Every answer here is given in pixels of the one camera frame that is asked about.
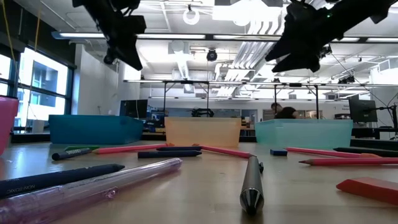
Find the purple pen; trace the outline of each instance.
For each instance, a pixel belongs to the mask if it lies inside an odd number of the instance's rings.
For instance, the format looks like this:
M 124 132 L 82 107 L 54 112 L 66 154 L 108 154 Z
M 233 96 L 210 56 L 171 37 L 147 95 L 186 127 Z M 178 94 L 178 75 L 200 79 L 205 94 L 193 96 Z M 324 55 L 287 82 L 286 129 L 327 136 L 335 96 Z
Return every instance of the purple pen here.
M 118 189 L 176 171 L 181 159 L 168 159 L 133 169 L 122 170 L 70 184 L 5 198 L 0 201 L 0 223 L 48 223 L 66 210 L 84 208 L 113 198 Z

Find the blue eraser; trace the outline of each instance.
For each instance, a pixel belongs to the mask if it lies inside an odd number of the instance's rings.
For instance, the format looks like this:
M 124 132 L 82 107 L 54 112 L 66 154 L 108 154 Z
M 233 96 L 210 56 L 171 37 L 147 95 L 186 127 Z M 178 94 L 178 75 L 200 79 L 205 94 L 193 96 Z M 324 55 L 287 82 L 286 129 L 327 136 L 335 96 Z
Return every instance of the blue eraser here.
M 269 153 L 273 156 L 287 156 L 287 151 L 284 149 L 271 149 Z

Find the computer monitor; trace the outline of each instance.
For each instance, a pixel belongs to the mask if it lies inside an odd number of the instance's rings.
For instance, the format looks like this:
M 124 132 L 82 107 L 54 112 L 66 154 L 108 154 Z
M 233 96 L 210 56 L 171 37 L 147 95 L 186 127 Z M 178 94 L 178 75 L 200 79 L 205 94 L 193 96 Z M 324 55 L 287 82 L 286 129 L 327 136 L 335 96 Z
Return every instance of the computer monitor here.
M 147 118 L 148 100 L 122 100 L 120 102 L 120 116 L 132 118 Z
M 377 122 L 374 100 L 349 100 L 349 112 L 354 122 Z

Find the ceiling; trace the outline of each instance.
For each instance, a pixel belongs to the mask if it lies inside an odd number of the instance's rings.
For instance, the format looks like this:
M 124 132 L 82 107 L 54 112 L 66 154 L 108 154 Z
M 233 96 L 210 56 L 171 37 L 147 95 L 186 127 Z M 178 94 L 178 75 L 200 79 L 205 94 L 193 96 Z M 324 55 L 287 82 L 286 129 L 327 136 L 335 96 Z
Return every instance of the ceiling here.
M 84 7 L 73 8 L 72 0 L 15 0 L 31 13 L 37 15 L 39 8 L 41 18 L 52 27 L 62 32 L 97 32 L 95 23 L 85 11 Z M 146 32 L 173 32 L 173 33 L 212 33 L 212 34 L 245 34 L 249 26 L 237 26 L 232 21 L 215 21 L 212 19 L 214 0 L 191 2 L 195 9 L 199 9 L 200 19 L 195 25 L 188 25 L 183 20 L 183 13 L 187 4 L 170 5 L 172 1 L 141 1 L 134 14 L 143 15 L 146 20 Z M 361 36 L 398 36 L 398 14 L 390 13 L 387 19 L 379 24 L 373 24 L 370 19 L 365 20 L 349 30 L 346 35 Z M 142 74 L 146 78 L 155 77 L 157 74 L 171 74 L 178 69 L 177 62 L 169 57 L 170 41 L 137 41 L 137 49 L 144 65 Z M 86 50 L 98 58 L 103 58 L 106 51 L 106 42 L 103 40 L 90 40 L 84 42 Z M 207 62 L 206 55 L 209 48 L 215 48 L 218 60 L 234 60 L 239 52 L 242 42 L 212 42 L 189 41 L 190 53 L 193 60 L 187 62 L 190 70 L 214 71 L 217 62 Z M 387 56 L 398 55 L 398 44 L 332 44 L 335 58 L 328 57 L 322 61 L 322 67 L 317 73 L 308 70 L 294 70 L 287 72 L 284 77 L 322 77 L 324 79 L 337 75 L 345 68 L 354 68 L 358 78 L 368 78 L 369 67 L 381 62 Z

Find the person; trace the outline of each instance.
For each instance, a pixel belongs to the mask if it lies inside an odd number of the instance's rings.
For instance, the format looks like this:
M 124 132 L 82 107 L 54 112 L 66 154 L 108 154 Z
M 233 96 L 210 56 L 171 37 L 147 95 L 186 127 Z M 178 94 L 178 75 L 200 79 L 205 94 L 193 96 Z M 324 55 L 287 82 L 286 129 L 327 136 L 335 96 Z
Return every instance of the person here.
M 299 118 L 299 112 L 293 107 L 285 107 L 275 115 L 275 119 L 297 119 Z
M 276 109 L 276 113 L 279 113 L 283 110 L 283 107 L 278 103 L 273 103 L 273 104 L 271 104 L 271 109 L 273 111 L 275 111 L 275 109 Z

